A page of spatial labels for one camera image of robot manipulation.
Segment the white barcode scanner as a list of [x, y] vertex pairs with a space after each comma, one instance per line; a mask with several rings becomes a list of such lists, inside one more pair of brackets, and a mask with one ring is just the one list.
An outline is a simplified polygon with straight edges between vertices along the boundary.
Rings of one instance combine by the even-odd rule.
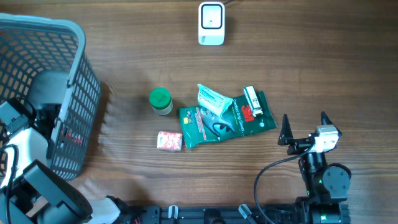
[[198, 7], [198, 43], [223, 45], [225, 37], [225, 6], [222, 2], [206, 1]]

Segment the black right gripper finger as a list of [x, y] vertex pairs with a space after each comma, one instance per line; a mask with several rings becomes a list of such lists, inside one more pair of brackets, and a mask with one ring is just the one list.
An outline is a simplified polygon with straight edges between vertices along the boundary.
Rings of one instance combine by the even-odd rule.
[[293, 140], [293, 134], [292, 134], [292, 130], [291, 130], [291, 127], [290, 127], [290, 122], [289, 122], [287, 114], [285, 114], [283, 116], [282, 127], [281, 127], [281, 130], [280, 130], [279, 140], [280, 141], [291, 141], [291, 140]]
[[341, 131], [332, 123], [324, 111], [321, 112], [321, 123], [322, 125], [333, 125], [336, 128], [338, 135], [341, 136]]

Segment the green lid jar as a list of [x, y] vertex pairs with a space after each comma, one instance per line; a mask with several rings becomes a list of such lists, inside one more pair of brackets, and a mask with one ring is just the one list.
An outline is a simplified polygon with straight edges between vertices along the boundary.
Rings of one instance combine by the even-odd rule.
[[173, 109], [172, 96], [168, 89], [154, 88], [149, 95], [149, 102], [155, 114], [165, 116]]

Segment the white teal pouch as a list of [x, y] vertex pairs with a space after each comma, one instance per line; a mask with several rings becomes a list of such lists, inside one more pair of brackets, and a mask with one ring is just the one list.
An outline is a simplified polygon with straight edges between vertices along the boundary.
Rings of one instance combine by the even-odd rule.
[[198, 84], [198, 104], [218, 117], [222, 117], [222, 115], [228, 110], [231, 106], [233, 99], [227, 96], [221, 95], [218, 92], [213, 91], [212, 89]]

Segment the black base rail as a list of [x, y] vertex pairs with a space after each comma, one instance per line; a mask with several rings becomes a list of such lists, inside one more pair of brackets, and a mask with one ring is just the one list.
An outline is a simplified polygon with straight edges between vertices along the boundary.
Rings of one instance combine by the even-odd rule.
[[245, 215], [237, 206], [232, 207], [176, 207], [176, 215], [168, 207], [131, 207], [129, 223], [140, 224], [204, 224], [204, 223], [325, 223], [350, 224], [347, 205], [311, 205], [299, 203], [266, 205], [261, 212], [249, 207]]

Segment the grey plastic shopping basket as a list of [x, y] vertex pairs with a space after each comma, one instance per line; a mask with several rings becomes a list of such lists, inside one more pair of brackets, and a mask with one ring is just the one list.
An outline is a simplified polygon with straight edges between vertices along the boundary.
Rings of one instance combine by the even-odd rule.
[[[47, 165], [64, 169], [67, 181], [81, 174], [101, 97], [85, 45], [72, 21], [1, 14], [1, 101], [21, 97], [35, 109], [62, 105], [47, 140]], [[82, 135], [83, 145], [61, 137], [63, 129]]]

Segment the red white patterned box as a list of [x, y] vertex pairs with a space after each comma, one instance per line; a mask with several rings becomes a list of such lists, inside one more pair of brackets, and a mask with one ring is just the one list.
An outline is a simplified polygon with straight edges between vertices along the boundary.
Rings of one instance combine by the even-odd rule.
[[157, 149], [166, 151], [181, 151], [182, 141], [182, 133], [160, 131], [157, 136]]

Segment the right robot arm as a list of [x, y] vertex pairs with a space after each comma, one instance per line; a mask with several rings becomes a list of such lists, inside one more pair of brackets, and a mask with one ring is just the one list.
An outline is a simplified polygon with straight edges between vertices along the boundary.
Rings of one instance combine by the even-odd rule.
[[279, 223], [351, 223], [349, 208], [344, 204], [351, 171], [342, 164], [326, 161], [326, 153], [336, 148], [341, 136], [325, 112], [321, 112], [321, 125], [307, 138], [294, 138], [288, 116], [283, 116], [278, 145], [287, 146], [289, 156], [298, 156], [307, 196], [297, 197], [295, 203], [279, 209]]

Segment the red white snack bar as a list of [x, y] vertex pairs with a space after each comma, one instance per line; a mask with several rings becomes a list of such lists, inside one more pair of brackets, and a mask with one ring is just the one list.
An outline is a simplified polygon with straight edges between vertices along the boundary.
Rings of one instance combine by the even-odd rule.
[[76, 144], [77, 146], [82, 146], [84, 142], [84, 137], [80, 134], [77, 134], [73, 131], [69, 131], [66, 129], [61, 130], [60, 132], [61, 137], [64, 139]]

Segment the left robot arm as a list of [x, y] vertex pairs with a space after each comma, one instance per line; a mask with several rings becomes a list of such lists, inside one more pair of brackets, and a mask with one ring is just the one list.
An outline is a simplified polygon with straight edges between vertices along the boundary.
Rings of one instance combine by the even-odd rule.
[[65, 178], [65, 170], [47, 163], [47, 140], [35, 128], [36, 110], [18, 99], [1, 105], [7, 159], [1, 185], [3, 223], [132, 223], [129, 207], [107, 196], [87, 200]]

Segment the green 3M gloves package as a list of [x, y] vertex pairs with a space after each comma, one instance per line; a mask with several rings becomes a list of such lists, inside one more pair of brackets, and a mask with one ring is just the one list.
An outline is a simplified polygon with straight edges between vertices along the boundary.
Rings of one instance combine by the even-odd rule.
[[180, 108], [178, 115], [183, 139], [188, 148], [199, 144], [266, 132], [277, 127], [263, 91], [256, 93], [263, 114], [253, 116], [244, 95], [233, 98], [231, 106], [221, 117], [202, 106]]

